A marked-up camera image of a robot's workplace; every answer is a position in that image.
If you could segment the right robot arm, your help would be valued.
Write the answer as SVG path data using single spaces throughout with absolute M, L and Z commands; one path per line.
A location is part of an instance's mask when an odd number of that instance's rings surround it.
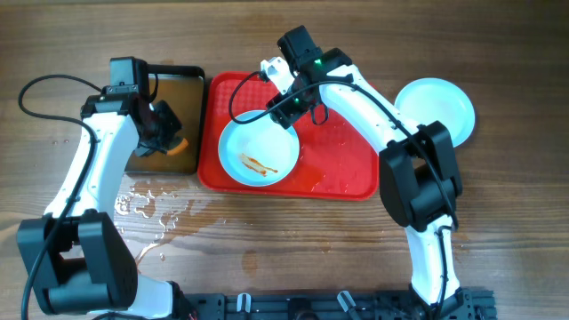
M 279 91 L 268 104 L 274 122 L 288 127 L 322 104 L 350 123 L 379 155 L 381 201 L 405 229 L 413 293 L 424 306 L 447 302 L 460 287 L 450 249 L 462 183 L 444 124 L 401 114 L 339 49 L 274 57 L 262 61 L 260 71 Z

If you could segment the white plate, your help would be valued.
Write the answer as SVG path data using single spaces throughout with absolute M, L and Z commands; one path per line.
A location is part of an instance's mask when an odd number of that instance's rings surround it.
M 230 121 L 219 137 L 218 158 L 226 174 L 248 187 L 266 187 L 288 176 L 300 156 L 294 128 L 283 128 L 269 116 L 249 124 Z
M 457 85 L 440 78 L 410 82 L 397 95 L 395 107 L 425 125 L 441 122 L 451 134 L 455 148 L 469 139 L 476 126 L 474 105 L 468 95 Z

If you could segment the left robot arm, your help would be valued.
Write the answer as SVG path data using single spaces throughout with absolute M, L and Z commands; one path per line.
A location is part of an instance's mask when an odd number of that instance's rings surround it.
M 68 175 L 43 217 L 17 232 L 28 272 L 20 316 L 35 299 L 46 315 L 186 319 L 191 305 L 174 282 L 142 276 L 113 211 L 124 168 L 151 113 L 138 99 L 92 96 L 76 123 L 82 138 Z

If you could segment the orange green scrub sponge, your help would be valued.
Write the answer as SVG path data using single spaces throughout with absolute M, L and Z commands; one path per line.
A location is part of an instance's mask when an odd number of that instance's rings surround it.
M 168 156 L 175 156 L 182 152 L 188 146 L 188 141 L 182 137 L 176 137 L 171 143 L 168 145 L 166 150 L 166 154 Z

